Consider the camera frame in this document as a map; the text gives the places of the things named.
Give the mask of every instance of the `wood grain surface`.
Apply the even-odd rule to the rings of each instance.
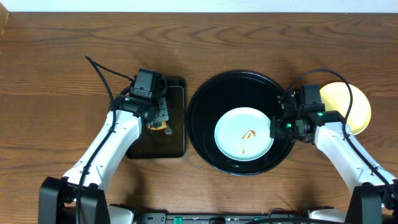
[[[398,175],[398,15],[12,13],[0,43],[0,222],[36,223],[39,188],[61,177],[103,125],[108,96],[84,54],[121,73],[138,68],[184,77],[188,102],[212,76],[264,73],[284,88],[302,72],[330,68],[369,98],[357,136]],[[114,93],[128,82],[106,74]],[[301,83],[338,81],[314,74]],[[315,146],[297,143],[271,171],[252,177],[209,166],[187,141],[178,159],[119,165],[108,203],[168,212],[267,213],[330,205],[351,194]]]

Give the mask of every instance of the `black bowl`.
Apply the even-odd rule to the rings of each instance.
[[[187,129],[193,147],[210,165],[229,174],[255,175],[271,170],[287,157],[293,142],[274,140],[263,156],[242,162],[218,149],[214,131],[218,120],[235,108],[254,108],[270,119],[282,114],[277,97],[283,93],[278,83],[256,72],[232,71],[211,78],[194,94],[188,107]]]

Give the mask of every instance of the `black cable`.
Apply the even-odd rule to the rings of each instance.
[[[357,155],[364,161],[364,163],[370,168],[370,170],[372,171],[372,173],[374,173],[381,181],[384,182],[384,184],[386,185],[386,187],[389,189],[389,191],[393,194],[393,196],[395,197],[396,200],[398,200],[398,194],[396,193],[396,191],[391,187],[391,184],[379,173],[379,171],[377,170],[377,167],[373,167],[372,164],[361,154],[361,152],[355,147],[355,145],[353,144],[353,142],[351,142],[351,139],[349,138],[349,134],[347,134],[346,131],[346,124],[347,124],[347,120],[348,120],[348,115],[349,112],[351,112],[351,107],[353,106],[353,92],[351,91],[351,87],[349,87],[349,84],[347,82],[347,80],[341,76],[339,73],[333,71],[333,70],[329,70],[329,69],[325,69],[325,68],[321,68],[321,69],[315,69],[315,70],[311,70],[308,72],[305,72],[303,74],[301,74],[299,77],[297,77],[293,83],[288,87],[288,89],[286,90],[285,94],[283,95],[282,98],[280,98],[279,103],[283,102],[287,96],[287,94],[290,94],[290,91],[292,89],[292,87],[294,86],[294,84],[296,84],[298,82],[299,79],[303,78],[304,76],[310,74],[310,73],[314,73],[314,72],[329,72],[332,73],[334,75],[336,75],[337,77],[339,77],[347,86],[348,88],[348,92],[349,92],[349,105],[348,105],[348,109],[347,109],[347,113],[346,116],[344,117],[343,120],[343,135],[344,138],[347,140],[348,144],[353,148],[354,152],[357,153]]]
[[[112,120],[112,125],[111,125],[108,133],[106,134],[104,139],[100,142],[98,147],[95,149],[94,153],[90,156],[90,158],[87,161],[87,164],[83,167],[83,172],[81,173],[79,185],[78,185],[78,188],[77,188],[77,196],[76,196],[76,224],[80,224],[81,188],[83,187],[83,183],[85,181],[85,177],[87,175],[88,169],[90,168],[91,163],[93,162],[93,160],[94,160],[95,156],[97,155],[97,153],[100,151],[102,146],[105,144],[106,140],[108,140],[109,136],[112,134],[114,126],[116,124],[116,108],[115,108],[115,105],[114,105],[114,100],[113,100],[113,95],[112,95],[111,89],[109,88],[108,84],[106,83],[105,77],[102,75],[102,73],[98,69],[98,67],[97,67],[98,64],[95,63],[88,55],[86,55],[85,57],[92,64],[92,66],[95,68],[95,70],[97,71],[99,77],[101,78],[102,82],[104,83],[104,86],[106,88],[106,91],[108,92],[109,98],[111,99],[113,120]]]
[[[344,224],[341,222],[317,220],[312,218],[262,218],[260,220],[247,222],[245,224],[261,224],[261,223],[272,223],[272,222],[291,222],[291,223],[312,223],[312,224]]]
[[[106,68],[106,67],[104,67],[104,66],[102,66],[102,65],[100,65],[100,64],[98,64],[98,63],[96,63],[96,62],[94,62],[94,61],[91,61],[91,64],[92,64],[92,63],[94,63],[95,65],[97,65],[99,68],[102,68],[103,70],[106,70],[106,71],[111,72],[111,73],[113,73],[113,74],[115,74],[115,75],[119,75],[119,76],[121,76],[121,77],[127,78],[128,80],[134,82],[134,79],[128,77],[127,75],[123,75],[123,74],[120,74],[119,72],[115,72],[115,71],[113,71],[113,70],[110,70],[110,69],[108,69],[108,68]]]
[[[282,210],[282,211],[284,211],[285,212],[285,214],[290,218],[290,215],[286,212],[286,210],[284,210],[283,208],[274,208],[274,209],[272,209],[269,213],[268,213],[268,215],[267,215],[267,218],[270,218],[271,217],[271,215],[272,215],[272,213],[275,211],[275,210]]]
[[[120,95],[126,95],[130,92],[131,86],[125,87],[121,92]]]

